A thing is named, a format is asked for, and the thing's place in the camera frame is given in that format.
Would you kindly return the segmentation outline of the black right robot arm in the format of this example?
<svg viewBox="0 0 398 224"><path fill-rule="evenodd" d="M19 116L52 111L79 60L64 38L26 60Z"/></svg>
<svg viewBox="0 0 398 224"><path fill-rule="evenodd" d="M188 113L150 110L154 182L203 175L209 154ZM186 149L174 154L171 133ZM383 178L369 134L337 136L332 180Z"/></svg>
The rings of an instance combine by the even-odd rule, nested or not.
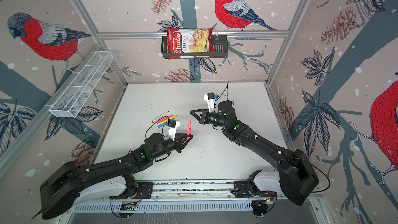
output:
<svg viewBox="0 0 398 224"><path fill-rule="evenodd" d="M221 130L229 141L250 149L272 165L279 173L282 193L292 203L302 205L318 186L318 176L303 151L283 148L257 134L237 119L231 101L221 102L216 112L203 108L192 110L190 114L200 124L222 127Z"/></svg>

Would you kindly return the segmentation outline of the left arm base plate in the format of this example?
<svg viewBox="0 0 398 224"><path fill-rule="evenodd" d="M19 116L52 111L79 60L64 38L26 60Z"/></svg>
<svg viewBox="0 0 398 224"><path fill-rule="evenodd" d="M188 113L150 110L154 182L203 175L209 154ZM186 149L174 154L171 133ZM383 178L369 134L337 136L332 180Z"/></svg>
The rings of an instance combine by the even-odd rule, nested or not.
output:
<svg viewBox="0 0 398 224"><path fill-rule="evenodd" d="M116 199L150 199L153 191L153 182L126 183L125 190L116 196Z"/></svg>

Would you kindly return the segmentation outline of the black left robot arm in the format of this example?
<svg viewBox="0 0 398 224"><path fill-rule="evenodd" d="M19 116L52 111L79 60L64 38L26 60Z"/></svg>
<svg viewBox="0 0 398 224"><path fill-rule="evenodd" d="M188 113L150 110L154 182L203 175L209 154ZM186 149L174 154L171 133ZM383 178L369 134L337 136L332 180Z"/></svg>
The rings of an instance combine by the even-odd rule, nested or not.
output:
<svg viewBox="0 0 398 224"><path fill-rule="evenodd" d="M73 206L81 191L118 176L124 177L126 189L116 198L133 197L138 191L135 173L164 160L164 155L169 156L174 150L181 153L192 139L193 135L187 133L176 133L173 139L154 133L138 149L130 150L120 158L80 166L73 161L67 162L41 184L41 210L38 213L44 220L60 216Z"/></svg>

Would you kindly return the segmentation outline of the pink-red highlighter pen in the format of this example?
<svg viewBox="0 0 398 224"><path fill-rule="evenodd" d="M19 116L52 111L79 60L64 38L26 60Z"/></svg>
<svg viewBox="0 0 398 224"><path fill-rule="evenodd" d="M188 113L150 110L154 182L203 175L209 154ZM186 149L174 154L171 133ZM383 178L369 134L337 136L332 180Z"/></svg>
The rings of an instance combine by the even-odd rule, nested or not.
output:
<svg viewBox="0 0 398 224"><path fill-rule="evenodd" d="M191 135L191 129L192 129L192 122L191 120L189 120L187 135ZM188 144L190 143L190 139L191 139L190 137L187 138Z"/></svg>

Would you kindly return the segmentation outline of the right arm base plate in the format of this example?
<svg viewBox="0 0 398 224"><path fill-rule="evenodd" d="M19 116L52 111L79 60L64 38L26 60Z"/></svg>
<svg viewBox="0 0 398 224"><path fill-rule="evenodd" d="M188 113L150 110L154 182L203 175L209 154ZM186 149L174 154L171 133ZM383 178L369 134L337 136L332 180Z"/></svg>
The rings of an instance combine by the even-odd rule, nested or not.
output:
<svg viewBox="0 0 398 224"><path fill-rule="evenodd" d="M260 198L260 197L268 197L268 198L277 198L277 193L274 191L261 191L259 188L255 186L254 183L250 183L247 181L234 181L234 186L231 190L231 193L237 198Z"/></svg>

